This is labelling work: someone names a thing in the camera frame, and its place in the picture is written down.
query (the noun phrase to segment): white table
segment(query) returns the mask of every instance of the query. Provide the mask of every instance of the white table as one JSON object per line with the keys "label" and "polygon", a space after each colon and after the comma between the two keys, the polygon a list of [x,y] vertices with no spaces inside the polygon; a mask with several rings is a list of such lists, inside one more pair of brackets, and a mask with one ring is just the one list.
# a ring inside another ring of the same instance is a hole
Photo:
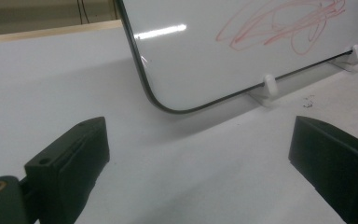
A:
{"label": "white table", "polygon": [[179,116],[147,101],[122,28],[0,43],[0,175],[105,116],[111,161],[76,223],[343,224],[287,157],[297,115],[358,137],[358,73],[308,73],[271,108],[243,95]]}

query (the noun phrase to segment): black whiteboard edge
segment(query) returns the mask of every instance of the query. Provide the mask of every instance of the black whiteboard edge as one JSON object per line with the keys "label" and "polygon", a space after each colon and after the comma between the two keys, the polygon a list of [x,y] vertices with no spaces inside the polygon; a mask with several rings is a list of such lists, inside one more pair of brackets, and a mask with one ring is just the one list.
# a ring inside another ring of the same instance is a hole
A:
{"label": "black whiteboard edge", "polygon": [[[220,99],[211,101],[210,103],[207,103],[205,105],[200,105],[200,106],[190,108],[190,109],[186,109],[186,110],[174,110],[174,109],[168,108],[167,106],[163,105],[156,98],[156,96],[154,95],[154,93],[153,93],[153,91],[152,91],[152,89],[151,89],[151,87],[149,85],[149,81],[147,79],[146,72],[145,72],[145,69],[144,69],[143,64],[142,64],[141,55],[139,54],[139,50],[138,50],[138,47],[136,45],[136,41],[135,41],[135,39],[133,37],[133,31],[132,31],[132,28],[131,28],[131,25],[130,25],[130,20],[128,18],[127,11],[125,9],[123,0],[117,0],[117,8],[118,8],[118,11],[119,11],[119,13],[121,15],[121,21],[123,23],[124,31],[126,33],[127,39],[129,41],[129,44],[130,44],[132,58],[135,61],[136,69],[138,70],[138,75],[139,75],[139,78],[141,79],[142,87],[144,88],[144,91],[146,93],[147,99],[150,101],[150,103],[152,103],[157,108],[159,108],[159,109],[161,109],[161,110],[163,110],[165,112],[171,113],[171,114],[189,114],[189,113],[193,113],[193,112],[202,110],[202,109],[204,109],[206,107],[209,107],[211,105],[215,105],[217,103],[223,102],[223,101],[225,101],[225,100],[227,100],[227,99],[229,99],[231,97],[243,94],[243,93],[245,93],[247,91],[250,91],[250,90],[253,90],[255,88],[264,86],[264,83],[260,83],[260,84],[257,84],[255,86],[253,86],[253,87],[247,88],[245,90],[237,91],[237,92],[234,92],[234,93],[232,93],[230,95],[224,96],[224,97],[222,97]],[[275,78],[277,80],[279,80],[279,79],[282,79],[284,77],[289,77],[289,76],[291,76],[291,75],[293,75],[295,73],[307,70],[307,69],[309,69],[309,68],[311,68],[313,66],[316,66],[318,64],[326,63],[326,62],[331,61],[331,60],[333,60],[335,58],[343,56],[345,54],[350,54],[351,52],[352,52],[352,50],[344,52],[342,54],[338,54],[337,56],[328,58],[328,59],[320,61],[318,63],[311,64],[309,66],[297,69],[296,71],[293,71],[293,72],[290,72],[290,73],[287,73],[287,74],[284,74],[284,75],[281,75],[281,76],[275,77]]]}

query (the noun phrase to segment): cable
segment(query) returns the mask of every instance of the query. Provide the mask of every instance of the cable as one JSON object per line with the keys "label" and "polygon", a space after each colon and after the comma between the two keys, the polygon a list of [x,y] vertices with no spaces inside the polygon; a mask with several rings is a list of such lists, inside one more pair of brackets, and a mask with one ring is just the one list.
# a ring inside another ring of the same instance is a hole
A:
{"label": "cable", "polygon": [[90,23],[89,17],[87,16],[86,8],[84,7],[84,2],[83,2],[83,0],[81,0],[81,5],[83,6],[83,11],[84,11],[84,15],[86,16],[86,20],[87,20],[88,23]]}
{"label": "cable", "polygon": [[115,2],[115,0],[112,0],[112,2],[113,2],[113,10],[115,11],[115,20],[118,20],[117,10],[116,10],[116,2]]}
{"label": "cable", "polygon": [[82,16],[81,16],[79,0],[77,0],[77,9],[79,9],[80,24],[83,24],[83,19],[82,19]]}

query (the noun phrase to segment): whiteboard stand foot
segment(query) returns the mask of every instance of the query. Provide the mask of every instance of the whiteboard stand foot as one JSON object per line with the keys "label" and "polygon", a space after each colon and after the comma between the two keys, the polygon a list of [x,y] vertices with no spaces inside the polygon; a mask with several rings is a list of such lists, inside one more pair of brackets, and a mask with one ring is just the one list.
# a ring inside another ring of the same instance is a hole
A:
{"label": "whiteboard stand foot", "polygon": [[248,94],[261,105],[265,107],[271,106],[272,98],[278,95],[278,86],[275,77],[266,75],[264,77],[264,87],[248,91]]}
{"label": "whiteboard stand foot", "polygon": [[352,53],[330,61],[331,64],[348,72],[354,72],[354,64],[358,62],[358,45],[352,47]]}

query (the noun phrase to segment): whiteboard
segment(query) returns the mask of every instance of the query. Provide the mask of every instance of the whiteboard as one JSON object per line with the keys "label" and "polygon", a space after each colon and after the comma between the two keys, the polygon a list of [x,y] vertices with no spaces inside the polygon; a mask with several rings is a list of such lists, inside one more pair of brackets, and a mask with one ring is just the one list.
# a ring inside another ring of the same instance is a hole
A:
{"label": "whiteboard", "polygon": [[144,88],[190,112],[358,45],[358,0],[120,0]]}

